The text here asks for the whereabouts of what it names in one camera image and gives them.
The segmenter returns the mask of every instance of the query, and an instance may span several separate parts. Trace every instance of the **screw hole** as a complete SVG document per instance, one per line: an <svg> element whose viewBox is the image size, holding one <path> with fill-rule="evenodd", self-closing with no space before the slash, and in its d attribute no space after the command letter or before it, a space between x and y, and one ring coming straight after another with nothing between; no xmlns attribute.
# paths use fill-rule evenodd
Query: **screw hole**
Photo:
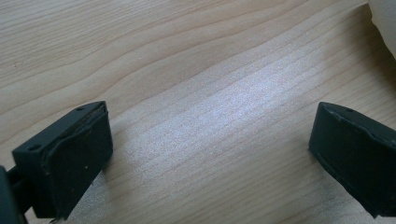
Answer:
<svg viewBox="0 0 396 224"><path fill-rule="evenodd" d="M32 147L29 147L27 150L28 151L35 151L35 150L38 150L39 148L41 148L41 145L37 144L37 145L34 145Z"/></svg>

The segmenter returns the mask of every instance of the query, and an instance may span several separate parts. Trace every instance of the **black object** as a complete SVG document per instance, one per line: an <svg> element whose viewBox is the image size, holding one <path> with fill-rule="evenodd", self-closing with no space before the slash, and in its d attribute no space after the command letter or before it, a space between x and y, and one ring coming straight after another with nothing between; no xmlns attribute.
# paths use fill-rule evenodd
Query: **black object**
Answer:
<svg viewBox="0 0 396 224"><path fill-rule="evenodd" d="M319 103L309 148L373 217L396 216L396 132L352 109Z"/></svg>
<svg viewBox="0 0 396 224"><path fill-rule="evenodd" d="M83 105L12 151L16 166L0 166L0 223L67 218L113 152L106 102Z"/></svg>

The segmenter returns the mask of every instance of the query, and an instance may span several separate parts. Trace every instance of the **wooden table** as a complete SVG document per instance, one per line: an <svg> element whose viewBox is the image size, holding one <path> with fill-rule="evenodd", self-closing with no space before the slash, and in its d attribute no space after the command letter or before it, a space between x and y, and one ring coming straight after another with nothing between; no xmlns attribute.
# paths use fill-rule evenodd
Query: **wooden table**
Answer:
<svg viewBox="0 0 396 224"><path fill-rule="evenodd" d="M66 223L396 221L308 152L319 101L396 128L396 61L363 0L3 0L0 50L7 169L107 101L113 158Z"/></svg>

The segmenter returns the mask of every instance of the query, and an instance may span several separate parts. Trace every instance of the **table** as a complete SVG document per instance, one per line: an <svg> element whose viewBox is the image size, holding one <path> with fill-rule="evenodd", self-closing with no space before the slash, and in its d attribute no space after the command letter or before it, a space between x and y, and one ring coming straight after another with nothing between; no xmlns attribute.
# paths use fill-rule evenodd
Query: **table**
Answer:
<svg viewBox="0 0 396 224"><path fill-rule="evenodd" d="M106 100L114 155L65 223L394 223L311 156L318 102L396 128L363 0L2 1L0 163ZM36 219L30 223L48 223Z"/></svg>

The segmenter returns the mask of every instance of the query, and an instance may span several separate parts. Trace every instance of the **wooden surface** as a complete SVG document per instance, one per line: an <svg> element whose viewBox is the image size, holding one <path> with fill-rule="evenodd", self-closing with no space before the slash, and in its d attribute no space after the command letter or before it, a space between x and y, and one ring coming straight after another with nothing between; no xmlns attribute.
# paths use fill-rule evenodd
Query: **wooden surface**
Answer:
<svg viewBox="0 0 396 224"><path fill-rule="evenodd" d="M395 72L363 0L3 0L0 163L106 100L114 155L65 223L394 223L308 140L319 101L396 128Z"/></svg>

